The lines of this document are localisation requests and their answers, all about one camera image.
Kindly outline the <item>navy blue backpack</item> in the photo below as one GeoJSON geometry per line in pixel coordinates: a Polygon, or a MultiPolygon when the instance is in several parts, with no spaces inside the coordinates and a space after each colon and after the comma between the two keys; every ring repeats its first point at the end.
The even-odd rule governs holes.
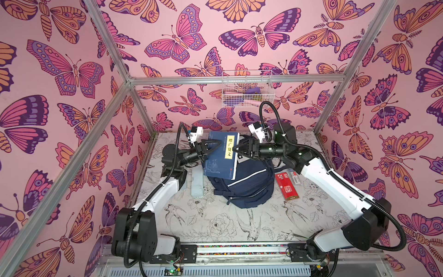
{"type": "MultiPolygon", "coordinates": [[[[240,134],[239,137],[241,141],[251,136],[240,134]]],[[[228,205],[255,208],[271,198],[274,176],[274,166],[270,159],[238,159],[234,180],[206,177],[213,186],[213,193],[224,197],[228,205]]]]}

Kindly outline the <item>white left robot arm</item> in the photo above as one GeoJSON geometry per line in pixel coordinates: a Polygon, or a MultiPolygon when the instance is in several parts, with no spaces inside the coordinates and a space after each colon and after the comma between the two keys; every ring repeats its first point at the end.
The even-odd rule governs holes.
{"type": "Polygon", "coordinates": [[[199,142],[202,134],[201,127],[188,131],[184,123],[180,123],[175,143],[166,145],[162,151],[164,179],[143,201],[131,208],[123,208],[117,214],[111,253],[122,257],[125,268],[134,265],[142,268],[155,256],[175,264],[184,256],[178,237],[158,233],[156,214],[185,184],[188,175],[185,167],[196,162],[204,163],[222,146],[220,140],[203,139],[199,142]]]}

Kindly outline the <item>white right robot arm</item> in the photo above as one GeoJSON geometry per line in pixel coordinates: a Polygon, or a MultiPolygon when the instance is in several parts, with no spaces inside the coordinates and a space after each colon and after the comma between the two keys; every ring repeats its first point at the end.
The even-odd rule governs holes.
{"type": "Polygon", "coordinates": [[[407,245],[406,233],[391,215],[391,204],[376,200],[337,174],[315,148],[299,144],[295,129],[282,123],[274,127],[272,143],[249,138],[233,151],[254,160],[280,158],[297,174],[316,184],[347,213],[350,222],[330,230],[322,230],[308,238],[303,251],[312,261],[322,260],[329,252],[356,248],[398,252],[407,245]]]}

